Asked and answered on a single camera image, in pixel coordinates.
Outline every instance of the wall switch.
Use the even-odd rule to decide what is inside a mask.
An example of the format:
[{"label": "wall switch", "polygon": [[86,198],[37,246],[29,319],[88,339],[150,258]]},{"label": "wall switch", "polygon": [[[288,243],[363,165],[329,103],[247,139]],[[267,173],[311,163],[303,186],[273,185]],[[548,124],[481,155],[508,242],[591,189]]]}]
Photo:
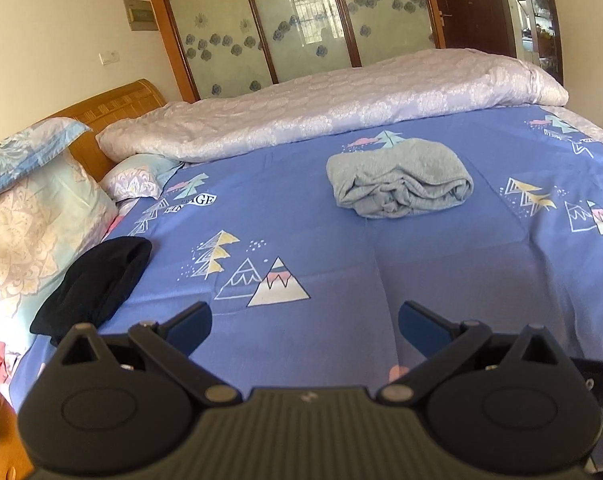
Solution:
[{"label": "wall switch", "polygon": [[99,53],[99,60],[102,65],[109,65],[119,61],[119,52],[117,50],[107,50]]}]

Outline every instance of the black cloth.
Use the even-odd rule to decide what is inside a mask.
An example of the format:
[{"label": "black cloth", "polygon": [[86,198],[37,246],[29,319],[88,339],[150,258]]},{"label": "black cloth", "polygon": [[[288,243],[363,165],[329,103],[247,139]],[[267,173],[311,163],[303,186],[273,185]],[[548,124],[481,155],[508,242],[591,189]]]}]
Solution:
[{"label": "black cloth", "polygon": [[44,301],[31,323],[31,333],[49,335],[57,346],[76,323],[104,324],[139,282],[151,249],[146,238],[122,236],[86,251]]}]

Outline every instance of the folded gray cloth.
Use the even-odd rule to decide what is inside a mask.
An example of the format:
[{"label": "folded gray cloth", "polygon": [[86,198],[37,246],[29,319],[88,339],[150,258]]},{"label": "folded gray cloth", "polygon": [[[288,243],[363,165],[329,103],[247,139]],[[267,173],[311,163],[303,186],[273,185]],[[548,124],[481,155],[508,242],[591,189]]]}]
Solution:
[{"label": "folded gray cloth", "polygon": [[326,163],[335,200],[366,218],[399,218],[462,204],[473,181],[439,142],[406,139],[392,148],[340,153]]}]

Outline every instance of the frosted glass panel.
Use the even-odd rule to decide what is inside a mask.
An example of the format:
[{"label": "frosted glass panel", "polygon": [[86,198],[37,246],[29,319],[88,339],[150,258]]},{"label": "frosted glass panel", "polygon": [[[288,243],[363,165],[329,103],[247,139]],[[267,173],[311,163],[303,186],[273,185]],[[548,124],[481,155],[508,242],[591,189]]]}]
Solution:
[{"label": "frosted glass panel", "polygon": [[271,85],[248,0],[169,0],[201,98]]},{"label": "frosted glass panel", "polygon": [[434,48],[426,0],[346,0],[363,66]]},{"label": "frosted glass panel", "polygon": [[279,81],[351,66],[335,0],[255,0]]}]

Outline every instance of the headboard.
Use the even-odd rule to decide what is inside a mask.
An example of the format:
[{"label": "headboard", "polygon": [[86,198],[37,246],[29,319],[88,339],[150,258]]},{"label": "headboard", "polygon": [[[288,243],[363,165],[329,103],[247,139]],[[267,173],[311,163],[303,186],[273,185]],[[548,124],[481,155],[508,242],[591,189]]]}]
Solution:
[{"label": "headboard", "polygon": [[91,127],[91,131],[70,145],[70,152],[99,182],[115,163],[99,149],[95,135],[115,121],[140,117],[165,104],[166,100],[152,83],[139,79],[64,108],[51,117],[70,117]]}]

